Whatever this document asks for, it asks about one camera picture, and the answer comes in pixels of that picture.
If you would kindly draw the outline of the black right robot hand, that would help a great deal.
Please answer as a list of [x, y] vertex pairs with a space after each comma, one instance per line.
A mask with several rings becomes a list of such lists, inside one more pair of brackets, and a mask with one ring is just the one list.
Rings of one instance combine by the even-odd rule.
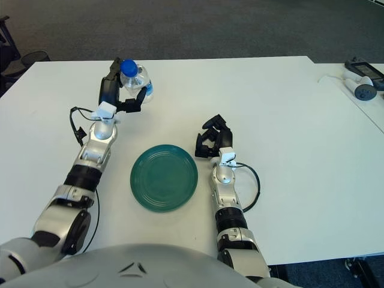
[[213, 158], [219, 156], [220, 148], [233, 146], [233, 134], [220, 114], [207, 120], [198, 134], [194, 155], [200, 158]]

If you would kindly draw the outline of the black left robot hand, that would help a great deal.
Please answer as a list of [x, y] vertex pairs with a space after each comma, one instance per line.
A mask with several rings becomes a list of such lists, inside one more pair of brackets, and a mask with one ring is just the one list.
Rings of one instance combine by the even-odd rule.
[[141, 105], [144, 102], [147, 87], [139, 88], [135, 98], [128, 98], [124, 102], [119, 100], [119, 92], [123, 87], [121, 80], [121, 58], [116, 58], [111, 66], [108, 75], [101, 80], [100, 93], [98, 103], [103, 101], [116, 107], [117, 112], [140, 112]]

